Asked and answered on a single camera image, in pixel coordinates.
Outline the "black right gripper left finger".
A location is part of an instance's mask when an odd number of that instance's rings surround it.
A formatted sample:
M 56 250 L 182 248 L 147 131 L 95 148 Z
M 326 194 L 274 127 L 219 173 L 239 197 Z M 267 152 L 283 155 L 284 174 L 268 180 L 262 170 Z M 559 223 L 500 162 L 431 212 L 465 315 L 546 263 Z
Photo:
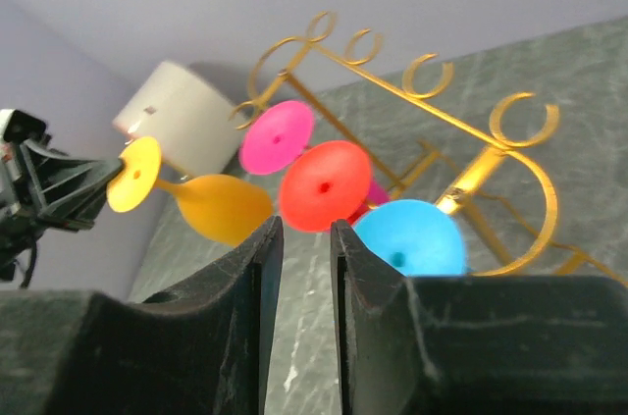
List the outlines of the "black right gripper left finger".
M 283 257 L 272 217 L 141 303 L 91 295 L 45 413 L 263 413 Z

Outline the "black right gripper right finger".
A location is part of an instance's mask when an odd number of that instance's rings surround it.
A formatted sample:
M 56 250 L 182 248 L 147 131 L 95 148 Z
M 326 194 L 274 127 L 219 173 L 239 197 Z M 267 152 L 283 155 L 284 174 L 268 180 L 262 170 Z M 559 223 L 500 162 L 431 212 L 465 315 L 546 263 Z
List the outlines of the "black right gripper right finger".
M 344 414 L 623 414 L 627 290 L 603 277 L 407 278 L 331 231 Z

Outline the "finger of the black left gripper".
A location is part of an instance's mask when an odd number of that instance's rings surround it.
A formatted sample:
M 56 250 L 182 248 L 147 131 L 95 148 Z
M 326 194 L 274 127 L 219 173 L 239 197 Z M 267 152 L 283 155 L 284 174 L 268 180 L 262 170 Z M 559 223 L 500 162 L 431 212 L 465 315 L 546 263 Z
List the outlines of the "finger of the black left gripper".
M 123 171 L 118 157 L 77 158 L 33 140 L 19 146 L 24 205 L 45 227 L 90 230 L 106 202 L 107 185 Z

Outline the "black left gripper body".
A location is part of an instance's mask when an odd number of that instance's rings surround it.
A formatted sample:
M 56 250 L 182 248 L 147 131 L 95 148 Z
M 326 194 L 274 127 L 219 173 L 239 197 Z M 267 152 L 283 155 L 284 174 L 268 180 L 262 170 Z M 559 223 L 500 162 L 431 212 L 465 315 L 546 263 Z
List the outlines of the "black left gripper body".
M 44 228 L 35 220 L 33 199 L 26 186 L 26 168 L 20 165 L 20 146 L 33 140 L 46 146 L 51 139 L 45 121 L 19 109 L 1 110 L 1 281 L 16 273 L 29 283 L 37 262 L 37 241 Z

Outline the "blue wine glass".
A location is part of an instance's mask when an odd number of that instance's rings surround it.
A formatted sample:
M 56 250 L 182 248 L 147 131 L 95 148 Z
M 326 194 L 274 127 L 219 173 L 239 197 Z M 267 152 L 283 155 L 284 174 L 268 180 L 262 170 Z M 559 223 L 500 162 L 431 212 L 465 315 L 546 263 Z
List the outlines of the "blue wine glass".
M 431 203 L 391 201 L 365 214 L 353 229 L 371 252 L 407 277 L 468 273 L 458 224 Z

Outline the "red wine glass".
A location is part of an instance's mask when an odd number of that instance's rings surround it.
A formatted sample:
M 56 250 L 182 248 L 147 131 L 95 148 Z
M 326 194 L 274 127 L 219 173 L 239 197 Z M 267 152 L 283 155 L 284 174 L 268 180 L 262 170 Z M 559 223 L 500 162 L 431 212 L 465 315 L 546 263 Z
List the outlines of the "red wine glass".
M 346 140 L 323 142 L 288 168 L 279 188 L 280 212 L 298 231 L 323 232 L 359 209 L 371 179 L 371 161 L 362 148 Z

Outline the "pink wine glass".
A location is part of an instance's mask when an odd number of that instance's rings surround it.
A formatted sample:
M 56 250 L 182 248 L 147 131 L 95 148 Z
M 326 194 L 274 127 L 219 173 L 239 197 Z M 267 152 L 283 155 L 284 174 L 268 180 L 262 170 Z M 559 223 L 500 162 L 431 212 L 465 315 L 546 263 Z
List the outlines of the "pink wine glass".
M 297 161 L 304 152 L 311 149 L 309 142 L 315 128 L 315 116 L 312 109 L 304 102 L 289 100 L 272 107 L 262 114 L 245 134 L 239 149 L 239 161 L 250 174 L 265 176 L 274 174 Z M 324 142 L 314 147 L 325 153 L 356 153 L 366 154 L 355 143 L 346 140 Z M 315 193 L 305 193 L 303 197 L 292 198 L 288 195 L 289 205 L 296 208 L 297 203 L 303 207 L 324 209 L 340 205 L 340 199 L 330 199 L 328 190 L 331 183 L 321 183 Z M 377 207 L 390 198 L 384 189 L 371 180 L 368 192 L 356 210 L 371 206 Z

